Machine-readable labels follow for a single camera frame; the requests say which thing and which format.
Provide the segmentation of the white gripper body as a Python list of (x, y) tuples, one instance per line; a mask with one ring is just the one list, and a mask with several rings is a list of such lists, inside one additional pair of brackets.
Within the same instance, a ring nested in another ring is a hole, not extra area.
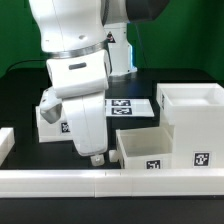
[(64, 99), (62, 106), (78, 153), (104, 153), (108, 146), (105, 92)]

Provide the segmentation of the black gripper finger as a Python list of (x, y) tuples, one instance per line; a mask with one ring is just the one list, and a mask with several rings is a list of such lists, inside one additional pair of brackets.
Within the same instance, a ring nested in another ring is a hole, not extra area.
[(91, 156), (91, 163), (93, 166), (101, 166), (104, 164), (104, 156), (103, 155), (94, 155)]

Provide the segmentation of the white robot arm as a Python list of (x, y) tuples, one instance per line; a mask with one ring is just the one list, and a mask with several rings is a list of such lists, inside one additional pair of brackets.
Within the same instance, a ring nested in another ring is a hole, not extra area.
[(112, 72), (104, 26), (155, 20), (170, 0), (29, 0), (41, 34), (52, 86), (40, 114), (50, 124), (64, 117), (77, 152), (104, 164), (108, 148), (105, 91)]

